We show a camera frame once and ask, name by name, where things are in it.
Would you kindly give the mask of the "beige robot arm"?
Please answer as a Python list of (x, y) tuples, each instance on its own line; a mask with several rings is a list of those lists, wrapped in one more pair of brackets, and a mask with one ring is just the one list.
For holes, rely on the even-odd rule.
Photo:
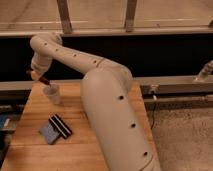
[(40, 78), (57, 60), (84, 75), (81, 98), (109, 171), (162, 171), (128, 93), (133, 77), (117, 62), (67, 48), (58, 34), (30, 39), (31, 68)]

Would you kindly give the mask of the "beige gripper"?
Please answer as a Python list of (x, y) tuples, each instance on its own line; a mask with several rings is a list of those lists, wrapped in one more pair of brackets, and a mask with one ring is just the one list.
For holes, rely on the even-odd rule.
[(49, 58), (34, 55), (31, 60), (31, 68), (39, 75), (43, 75), (49, 69)]

